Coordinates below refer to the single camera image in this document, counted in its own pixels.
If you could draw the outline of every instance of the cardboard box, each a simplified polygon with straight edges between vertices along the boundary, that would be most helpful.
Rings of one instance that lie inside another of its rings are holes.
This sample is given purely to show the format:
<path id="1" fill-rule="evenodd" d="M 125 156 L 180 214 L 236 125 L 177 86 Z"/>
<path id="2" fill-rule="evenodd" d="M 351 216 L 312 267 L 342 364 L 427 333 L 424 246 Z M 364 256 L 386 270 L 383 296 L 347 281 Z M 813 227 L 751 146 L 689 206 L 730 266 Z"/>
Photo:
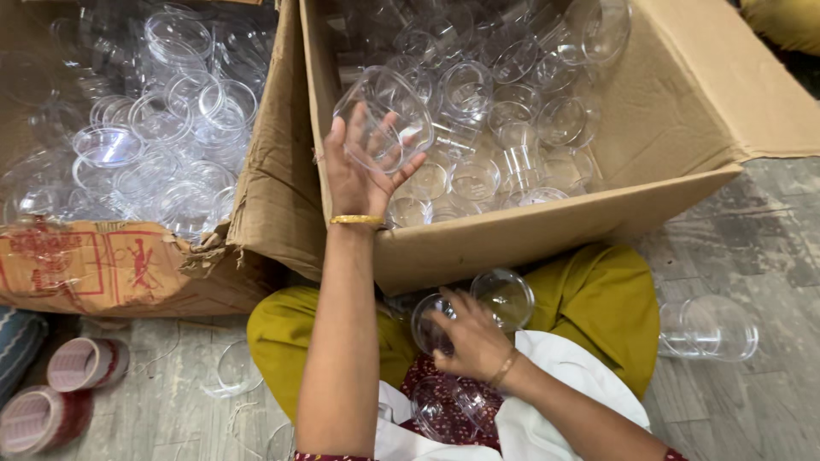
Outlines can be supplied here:
<path id="1" fill-rule="evenodd" d="M 0 40 L 5 49 L 35 52 L 45 62 L 60 66 L 50 54 L 48 35 L 48 25 L 58 17 L 77 17 L 76 5 L 0 2 Z M 287 218 L 294 214 L 290 211 L 293 197 L 284 192 L 267 197 L 264 214 L 278 207 L 282 216 L 273 225 L 265 226 L 246 210 L 260 199 L 246 191 L 247 185 L 259 181 L 260 171 L 310 184 L 309 179 L 291 173 L 286 158 L 268 158 L 289 156 L 291 143 L 310 143 L 309 131 L 291 135 L 292 126 L 275 125 L 283 116 L 271 115 L 287 113 L 287 108 L 278 108 L 280 104 L 289 107 L 290 101 L 299 99 L 307 104 L 304 78 L 294 80 L 293 71 L 304 69 L 300 31 L 297 3 L 284 0 L 266 90 L 239 178 L 232 215 L 238 219 L 221 224 L 216 235 L 201 246 L 192 246 L 152 222 L 75 221 L 58 226 L 34 217 L 21 225 L 0 226 L 0 303 L 39 311 L 122 317 L 251 312 L 283 278 L 280 264 L 253 252 L 255 238 L 266 235 L 273 253 L 277 253 L 277 245 L 291 249 L 300 244 L 287 244 L 294 233 L 280 229 L 303 226 L 298 218 Z M 0 171 L 7 171 L 36 146 L 28 127 L 33 110 L 0 97 L 0 136 L 4 140 Z M 314 183 L 318 191 L 318 179 Z M 321 222 L 317 191 L 316 214 Z M 282 253 L 286 261 L 287 250 Z"/>
<path id="2" fill-rule="evenodd" d="M 321 2 L 301 0 L 316 150 L 341 96 Z M 600 87 L 592 153 L 605 192 L 381 232 L 386 294 L 449 283 L 610 237 L 635 235 L 706 198 L 757 157 L 820 153 L 817 104 L 724 0 L 632 1 L 632 32 Z M 322 202 L 329 218 L 324 166 Z"/>

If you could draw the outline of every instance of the gold bangle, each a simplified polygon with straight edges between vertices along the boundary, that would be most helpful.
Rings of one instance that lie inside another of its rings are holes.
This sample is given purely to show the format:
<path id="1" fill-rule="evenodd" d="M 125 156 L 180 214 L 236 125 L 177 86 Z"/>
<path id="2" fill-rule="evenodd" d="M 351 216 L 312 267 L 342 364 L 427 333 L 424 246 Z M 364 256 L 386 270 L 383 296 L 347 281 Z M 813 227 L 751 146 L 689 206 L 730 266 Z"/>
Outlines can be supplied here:
<path id="1" fill-rule="evenodd" d="M 510 368 L 513 367 L 513 364 L 515 364 L 516 359 L 520 355 L 521 353 L 518 352 L 518 349 L 512 348 L 512 352 L 510 353 L 509 357 L 507 357 L 507 361 L 504 362 L 504 365 L 501 366 L 498 372 L 495 373 L 493 379 L 490 380 L 490 387 L 494 389 L 498 388 L 498 386 L 501 384 L 501 381 L 503 381 L 504 377 L 507 376 L 507 373 L 510 371 Z"/>
<path id="2" fill-rule="evenodd" d="M 345 214 L 334 216 L 330 219 L 330 224 L 384 224 L 385 219 L 381 216 L 370 216 L 366 214 Z"/>

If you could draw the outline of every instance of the maroon printed clothing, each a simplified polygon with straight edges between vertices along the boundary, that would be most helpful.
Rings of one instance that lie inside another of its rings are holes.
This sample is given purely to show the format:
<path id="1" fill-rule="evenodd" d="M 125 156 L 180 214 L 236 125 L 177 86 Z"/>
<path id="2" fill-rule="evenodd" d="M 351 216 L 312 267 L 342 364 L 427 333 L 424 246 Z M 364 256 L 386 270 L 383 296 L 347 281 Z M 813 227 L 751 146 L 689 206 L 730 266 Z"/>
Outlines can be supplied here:
<path id="1" fill-rule="evenodd" d="M 419 354 L 416 357 L 416 361 L 411 365 L 410 369 L 408 369 L 407 375 L 404 376 L 404 381 L 402 385 L 399 387 L 399 390 L 407 396 L 408 399 L 412 399 L 412 390 L 415 389 L 416 384 L 424 378 L 427 377 L 434 377 L 440 384 L 442 389 L 446 389 L 448 384 L 446 382 L 447 377 L 443 372 L 440 372 L 436 367 L 433 361 L 433 358 L 427 354 Z M 441 399 L 452 399 L 448 393 L 443 392 L 440 395 Z M 453 408 L 455 407 L 455 403 L 453 401 L 453 405 L 444 405 L 445 408 Z M 498 408 L 490 407 L 486 410 L 486 413 L 481 415 L 481 419 L 489 419 L 490 421 L 495 420 L 495 414 L 498 412 Z M 497 451 L 501 451 L 501 444 L 499 442 L 499 437 L 497 433 L 493 433 L 491 435 L 487 435 L 482 431 L 475 430 L 475 424 L 473 424 L 467 417 L 460 412 L 453 412 L 452 414 L 448 415 L 445 420 L 436 422 L 440 425 L 450 425 L 453 428 L 453 438 L 448 440 L 445 443 L 449 445 L 483 445 L 495 449 Z M 413 421 L 412 418 L 400 424 L 401 427 L 415 432 L 420 436 L 424 436 L 421 432 L 421 428 Z M 337 456 L 337 455 L 326 455 L 326 454 L 300 454 L 299 452 L 296 453 L 294 461 L 372 461 L 368 458 L 358 458 L 353 456 Z M 664 456 L 663 460 L 658 461 L 687 461 L 680 453 L 676 452 L 673 449 L 669 449 Z"/>

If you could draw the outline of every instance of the gray floor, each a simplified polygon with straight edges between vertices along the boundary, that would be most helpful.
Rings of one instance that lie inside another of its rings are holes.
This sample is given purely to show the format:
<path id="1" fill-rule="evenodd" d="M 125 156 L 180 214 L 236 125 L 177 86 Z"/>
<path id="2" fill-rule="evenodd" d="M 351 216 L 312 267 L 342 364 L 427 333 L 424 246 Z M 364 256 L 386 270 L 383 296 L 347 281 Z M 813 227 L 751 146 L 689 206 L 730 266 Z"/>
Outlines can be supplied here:
<path id="1" fill-rule="evenodd" d="M 661 358 L 644 405 L 654 432 L 695 460 L 820 459 L 820 158 L 757 160 L 747 172 L 664 228 L 632 242 L 653 269 L 660 301 L 723 294 L 758 321 L 759 350 L 741 364 Z M 267 388 L 213 399 L 220 352 L 244 334 L 181 326 L 180 343 L 147 372 L 99 392 L 91 427 L 36 459 L 85 461 L 258 460 L 285 416 Z M 170 350 L 172 320 L 138 320 L 89 335 L 129 342 L 134 361 Z M 226 430 L 236 403 L 254 403 Z"/>

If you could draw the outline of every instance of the yellow fabric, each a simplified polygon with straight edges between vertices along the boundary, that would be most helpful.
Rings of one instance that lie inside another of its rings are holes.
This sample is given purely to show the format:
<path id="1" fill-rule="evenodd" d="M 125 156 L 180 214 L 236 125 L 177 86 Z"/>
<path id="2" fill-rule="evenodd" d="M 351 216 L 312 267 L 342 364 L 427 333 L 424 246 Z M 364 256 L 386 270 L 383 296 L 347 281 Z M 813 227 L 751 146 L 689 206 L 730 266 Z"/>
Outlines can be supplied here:
<path id="1" fill-rule="evenodd" d="M 592 244 L 524 278 L 535 294 L 526 328 L 583 347 L 642 399 L 658 354 L 660 319 L 640 255 L 626 246 Z"/>
<path id="2" fill-rule="evenodd" d="M 638 253 L 592 244 L 525 278 L 535 293 L 527 328 L 574 341 L 641 398 L 654 370 L 659 326 L 652 277 Z M 248 320 L 253 360 L 291 421 L 318 300 L 312 288 L 286 288 L 265 298 Z M 378 325 L 380 377 L 398 389 L 418 349 L 406 325 L 383 313 Z"/>
<path id="3" fill-rule="evenodd" d="M 248 346 L 276 402 L 291 421 L 319 303 L 319 291 L 285 288 L 263 299 L 248 320 Z M 379 312 L 380 379 L 398 389 L 418 354 L 408 326 Z"/>

